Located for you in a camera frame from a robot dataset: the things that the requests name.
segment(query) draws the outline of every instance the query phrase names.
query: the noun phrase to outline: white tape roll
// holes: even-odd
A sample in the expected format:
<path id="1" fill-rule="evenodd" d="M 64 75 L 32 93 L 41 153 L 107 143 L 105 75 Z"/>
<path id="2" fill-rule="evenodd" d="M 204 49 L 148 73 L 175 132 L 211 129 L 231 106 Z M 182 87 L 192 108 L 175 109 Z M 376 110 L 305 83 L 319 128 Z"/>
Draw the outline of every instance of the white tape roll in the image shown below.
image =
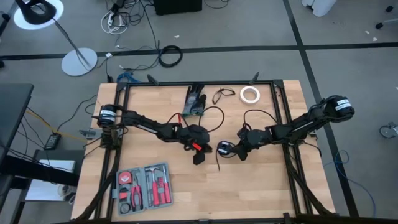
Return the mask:
<path id="1" fill-rule="evenodd" d="M 245 91 L 251 91 L 255 94 L 256 98 L 254 100 L 248 100 L 244 97 Z M 254 88 L 253 86 L 246 86 L 241 90 L 241 100 L 247 104 L 257 103 L 260 100 L 260 92 L 258 89 Z"/>

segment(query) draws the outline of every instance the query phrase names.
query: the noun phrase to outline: black box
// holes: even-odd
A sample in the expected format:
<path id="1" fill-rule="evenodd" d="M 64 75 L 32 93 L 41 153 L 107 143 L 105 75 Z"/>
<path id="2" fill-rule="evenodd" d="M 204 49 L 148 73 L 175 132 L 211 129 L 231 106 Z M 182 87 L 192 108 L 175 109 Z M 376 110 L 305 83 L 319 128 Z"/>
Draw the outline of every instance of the black box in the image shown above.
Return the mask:
<path id="1" fill-rule="evenodd" d="M 201 11 L 202 0 L 154 0 L 156 14 L 163 16 L 173 13 Z"/>

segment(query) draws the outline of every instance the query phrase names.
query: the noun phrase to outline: tool kit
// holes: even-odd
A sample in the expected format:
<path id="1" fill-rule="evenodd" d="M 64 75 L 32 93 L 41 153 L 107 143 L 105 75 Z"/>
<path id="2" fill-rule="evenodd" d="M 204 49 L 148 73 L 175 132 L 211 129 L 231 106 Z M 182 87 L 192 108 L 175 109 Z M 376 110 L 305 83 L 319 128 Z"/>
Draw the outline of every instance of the tool kit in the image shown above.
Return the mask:
<path id="1" fill-rule="evenodd" d="M 112 196 L 118 201 L 119 215 L 132 215 L 145 209 L 173 204 L 167 163 L 120 170 Z"/>

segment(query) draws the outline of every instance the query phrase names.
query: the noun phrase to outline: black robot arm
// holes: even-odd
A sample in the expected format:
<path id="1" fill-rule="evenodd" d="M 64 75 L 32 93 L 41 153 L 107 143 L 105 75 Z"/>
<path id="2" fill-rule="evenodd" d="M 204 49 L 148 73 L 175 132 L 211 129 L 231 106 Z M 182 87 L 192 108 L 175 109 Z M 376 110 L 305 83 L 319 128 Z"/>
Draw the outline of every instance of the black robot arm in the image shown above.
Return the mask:
<path id="1" fill-rule="evenodd" d="M 208 145 L 210 137 L 208 131 L 198 125 L 189 125 L 185 128 L 180 123 L 160 124 L 157 121 L 139 115 L 135 111 L 124 111 L 121 116 L 121 122 L 116 124 L 117 110 L 124 111 L 119 105 L 104 105 L 101 107 L 97 124 L 103 128 L 103 139 L 101 145 L 105 147 L 118 147 L 119 139 L 118 128 L 134 126 L 155 134 L 163 142 L 179 142 L 184 145 L 186 151 L 194 150 L 193 163 L 200 164 L 205 160 L 205 153 L 212 152 Z"/>
<path id="2" fill-rule="evenodd" d="M 346 97 L 330 96 L 311 106 L 307 113 L 287 124 L 268 126 L 264 131 L 252 130 L 248 124 L 243 124 L 238 132 L 241 140 L 232 147 L 231 152 L 237 153 L 244 161 L 248 152 L 253 149 L 259 149 L 268 144 L 300 144 L 309 132 L 318 130 L 329 122 L 339 123 L 349 120 L 353 115 L 354 108 Z"/>

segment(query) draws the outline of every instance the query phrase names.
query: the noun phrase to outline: pliers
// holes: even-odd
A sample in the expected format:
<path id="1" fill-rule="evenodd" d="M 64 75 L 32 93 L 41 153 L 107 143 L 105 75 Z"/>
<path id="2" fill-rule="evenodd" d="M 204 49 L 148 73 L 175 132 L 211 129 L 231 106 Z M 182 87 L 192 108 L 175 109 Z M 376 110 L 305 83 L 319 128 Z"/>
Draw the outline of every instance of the pliers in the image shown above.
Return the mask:
<path id="1" fill-rule="evenodd" d="M 141 187 L 138 185 L 137 177 L 134 175 L 132 179 L 132 187 L 131 187 L 131 207 L 132 211 L 136 211 L 136 201 L 134 200 L 135 195 L 138 194 L 138 205 L 140 210 L 144 209 L 144 205 L 142 204 L 142 191 Z"/>

